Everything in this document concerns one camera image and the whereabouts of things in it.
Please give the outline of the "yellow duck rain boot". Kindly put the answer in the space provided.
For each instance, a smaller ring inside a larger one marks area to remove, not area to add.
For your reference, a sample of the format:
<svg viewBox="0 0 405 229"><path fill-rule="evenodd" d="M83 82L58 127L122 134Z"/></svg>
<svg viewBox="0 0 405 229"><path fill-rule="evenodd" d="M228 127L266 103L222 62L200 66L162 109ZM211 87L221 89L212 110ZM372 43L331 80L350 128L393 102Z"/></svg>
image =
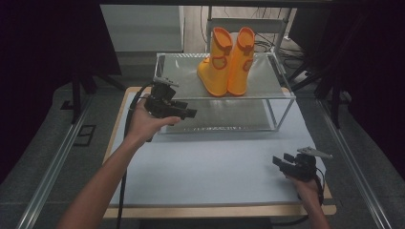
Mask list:
<svg viewBox="0 0 405 229"><path fill-rule="evenodd" d="M231 54L227 90L233 95L244 95L247 76L253 63L255 37L251 28L240 29Z"/></svg>
<svg viewBox="0 0 405 229"><path fill-rule="evenodd" d="M212 31L210 54L199 64L197 75L205 89L213 96L227 92L232 38L227 30L215 27Z"/></svg>

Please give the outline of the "clear two-tier shoe rack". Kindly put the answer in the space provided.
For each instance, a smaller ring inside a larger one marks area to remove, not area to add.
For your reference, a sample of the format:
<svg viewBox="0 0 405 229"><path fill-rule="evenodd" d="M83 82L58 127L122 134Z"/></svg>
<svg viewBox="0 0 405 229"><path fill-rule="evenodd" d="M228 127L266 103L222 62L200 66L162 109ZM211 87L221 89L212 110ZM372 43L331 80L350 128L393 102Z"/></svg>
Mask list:
<svg viewBox="0 0 405 229"><path fill-rule="evenodd" d="M295 100L285 79L285 71L272 52L257 52L247 76L242 96L215 97L197 76L204 53L160 53L156 81L170 80L174 98L197 111L193 118L164 128L165 134L277 131Z"/></svg>

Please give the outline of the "aluminium floor rail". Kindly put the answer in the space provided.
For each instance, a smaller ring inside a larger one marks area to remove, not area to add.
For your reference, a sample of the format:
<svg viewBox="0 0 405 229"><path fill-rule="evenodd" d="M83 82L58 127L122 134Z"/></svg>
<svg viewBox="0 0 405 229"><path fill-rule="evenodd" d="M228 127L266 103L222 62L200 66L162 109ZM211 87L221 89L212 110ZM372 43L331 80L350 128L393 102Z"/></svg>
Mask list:
<svg viewBox="0 0 405 229"><path fill-rule="evenodd" d="M377 228L393 229L385 213L385 210L383 209L380 201L377 199L375 192L373 191L371 185L367 181L356 159L354 158L352 150L347 143L346 138L344 138L341 130L337 128L336 125L333 123L331 119L330 109L324 102L320 100L317 100L316 103L322 111L323 117L330 129L331 135L336 142L337 147L339 148L339 151L345 160L345 163L348 166L348 169L362 198L365 200L366 206L368 207L368 210L371 213L373 221L375 222Z"/></svg>
<svg viewBox="0 0 405 229"><path fill-rule="evenodd" d="M77 118L76 122L70 126L68 133L64 136L61 145L53 156L53 159L46 170L45 175L39 182L28 206L25 209L21 219L15 229L33 229L45 202L55 184L55 181L65 163L65 160L72 149L75 138L83 125L83 122L89 112L93 102L93 96L87 95L81 107L82 113Z"/></svg>

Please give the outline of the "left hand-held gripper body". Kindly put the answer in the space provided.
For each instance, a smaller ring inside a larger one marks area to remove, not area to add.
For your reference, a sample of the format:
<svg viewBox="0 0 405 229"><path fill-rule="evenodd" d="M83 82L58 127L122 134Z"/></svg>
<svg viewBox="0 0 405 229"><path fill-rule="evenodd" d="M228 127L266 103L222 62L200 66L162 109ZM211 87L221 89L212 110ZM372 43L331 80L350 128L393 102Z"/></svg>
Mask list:
<svg viewBox="0 0 405 229"><path fill-rule="evenodd" d="M144 104L145 109L157 118L179 116L179 111L171 101L176 93L172 86L178 87L178 84L168 78L155 78L152 85L151 93Z"/></svg>

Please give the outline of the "black stand legs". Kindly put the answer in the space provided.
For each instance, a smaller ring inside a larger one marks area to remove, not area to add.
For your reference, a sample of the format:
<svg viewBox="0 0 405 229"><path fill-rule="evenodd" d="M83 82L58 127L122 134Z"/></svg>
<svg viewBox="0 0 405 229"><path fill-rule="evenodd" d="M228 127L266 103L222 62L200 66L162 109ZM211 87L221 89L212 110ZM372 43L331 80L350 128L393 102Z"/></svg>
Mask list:
<svg viewBox="0 0 405 229"><path fill-rule="evenodd" d="M324 99L331 93L330 118L334 126L339 129L339 106L341 104L340 94L342 92L342 82L340 76L336 73L337 65L329 64L327 67L312 73L310 76L291 86L291 90L296 92L308 84L319 80L319 84L314 90L316 98Z"/></svg>
<svg viewBox="0 0 405 229"><path fill-rule="evenodd" d="M86 94L95 94L96 93L96 82L94 77L97 76L108 84L116 87L121 91L125 91L126 87L120 82L113 79L107 73L104 73L102 70L98 70L96 67L74 64L72 69L72 93L73 93L73 119L72 123L75 124L81 113L81 91L83 88Z"/></svg>

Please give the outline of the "grey cabinet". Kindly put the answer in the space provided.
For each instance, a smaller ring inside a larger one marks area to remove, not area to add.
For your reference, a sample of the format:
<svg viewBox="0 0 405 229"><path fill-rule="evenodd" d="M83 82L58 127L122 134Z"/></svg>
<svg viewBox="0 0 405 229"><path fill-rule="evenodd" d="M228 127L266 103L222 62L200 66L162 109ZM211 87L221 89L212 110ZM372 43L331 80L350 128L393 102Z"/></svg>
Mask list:
<svg viewBox="0 0 405 229"><path fill-rule="evenodd" d="M116 52L182 52L183 6L101 5Z"/></svg>

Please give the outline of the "grey metal stand frame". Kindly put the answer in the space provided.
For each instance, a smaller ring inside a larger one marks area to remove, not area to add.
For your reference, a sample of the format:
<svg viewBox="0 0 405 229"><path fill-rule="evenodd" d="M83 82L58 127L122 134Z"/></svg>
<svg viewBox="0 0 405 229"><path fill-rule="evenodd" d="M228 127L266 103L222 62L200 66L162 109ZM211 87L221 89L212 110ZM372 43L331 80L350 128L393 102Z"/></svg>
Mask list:
<svg viewBox="0 0 405 229"><path fill-rule="evenodd" d="M276 33L277 38L274 43L274 52L278 52L286 33L291 9L287 9L282 19L261 19L261 18L213 18L212 7L208 7L208 17L206 22L206 51L211 48L211 36L215 27L222 27L228 32L238 32L242 27L250 27L257 33Z"/></svg>

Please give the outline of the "white table mat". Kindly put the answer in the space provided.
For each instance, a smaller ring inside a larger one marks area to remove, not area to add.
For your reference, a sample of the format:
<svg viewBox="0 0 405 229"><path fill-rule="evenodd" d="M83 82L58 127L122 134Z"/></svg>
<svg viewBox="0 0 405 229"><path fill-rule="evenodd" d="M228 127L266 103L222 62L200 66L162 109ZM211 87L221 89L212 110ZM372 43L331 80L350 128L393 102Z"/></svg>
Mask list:
<svg viewBox="0 0 405 229"><path fill-rule="evenodd" d="M282 99L193 100L195 117L163 128L132 159L112 204L126 206L293 203L273 164L312 145L299 106Z"/></svg>

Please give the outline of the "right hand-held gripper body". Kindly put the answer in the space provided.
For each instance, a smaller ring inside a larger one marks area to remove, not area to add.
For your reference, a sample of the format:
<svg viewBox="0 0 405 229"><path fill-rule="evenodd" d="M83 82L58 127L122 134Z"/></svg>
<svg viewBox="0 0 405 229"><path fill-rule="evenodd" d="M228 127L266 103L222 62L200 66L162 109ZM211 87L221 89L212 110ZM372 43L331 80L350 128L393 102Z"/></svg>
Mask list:
<svg viewBox="0 0 405 229"><path fill-rule="evenodd" d="M323 153L311 147L300 148L297 150L295 161L285 161L286 166L282 171L288 176L302 181L311 181L316 177L316 157L332 158L332 155Z"/></svg>

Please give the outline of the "person's left hand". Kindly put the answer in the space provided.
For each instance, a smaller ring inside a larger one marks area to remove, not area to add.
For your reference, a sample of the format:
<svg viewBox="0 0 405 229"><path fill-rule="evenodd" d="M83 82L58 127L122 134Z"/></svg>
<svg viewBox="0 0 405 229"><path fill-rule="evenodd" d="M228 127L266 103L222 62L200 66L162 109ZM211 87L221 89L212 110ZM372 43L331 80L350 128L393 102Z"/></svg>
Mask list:
<svg viewBox="0 0 405 229"><path fill-rule="evenodd" d="M181 121L177 116L168 116L165 118L153 117L145 109L145 101L146 99L143 98L137 103L127 136L123 140L123 143L131 148L138 148L143 145L163 126L175 125Z"/></svg>

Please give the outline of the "dark curtain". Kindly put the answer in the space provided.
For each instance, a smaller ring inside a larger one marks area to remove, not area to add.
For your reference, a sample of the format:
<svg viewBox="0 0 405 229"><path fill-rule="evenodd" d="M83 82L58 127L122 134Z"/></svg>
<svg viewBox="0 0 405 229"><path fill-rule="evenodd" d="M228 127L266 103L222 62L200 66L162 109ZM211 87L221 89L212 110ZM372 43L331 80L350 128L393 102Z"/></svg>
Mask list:
<svg viewBox="0 0 405 229"><path fill-rule="evenodd" d="M99 0L0 0L0 184L74 75L119 74Z"/></svg>
<svg viewBox="0 0 405 229"><path fill-rule="evenodd" d="M334 84L349 93L349 111L405 179L405 0L365 0L357 9L299 9L289 37L321 70L342 50L360 15L365 20L318 96Z"/></svg>

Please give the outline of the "person's right hand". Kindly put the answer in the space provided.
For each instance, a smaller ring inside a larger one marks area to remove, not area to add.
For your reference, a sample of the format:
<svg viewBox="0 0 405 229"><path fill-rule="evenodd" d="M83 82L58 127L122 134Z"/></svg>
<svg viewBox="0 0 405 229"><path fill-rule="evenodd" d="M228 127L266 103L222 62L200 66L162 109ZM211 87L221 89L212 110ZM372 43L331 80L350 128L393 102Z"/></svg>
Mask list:
<svg viewBox="0 0 405 229"><path fill-rule="evenodd" d="M295 186L295 189L305 206L320 206L318 197L318 186L314 179L311 181L302 181L294 177L287 176Z"/></svg>

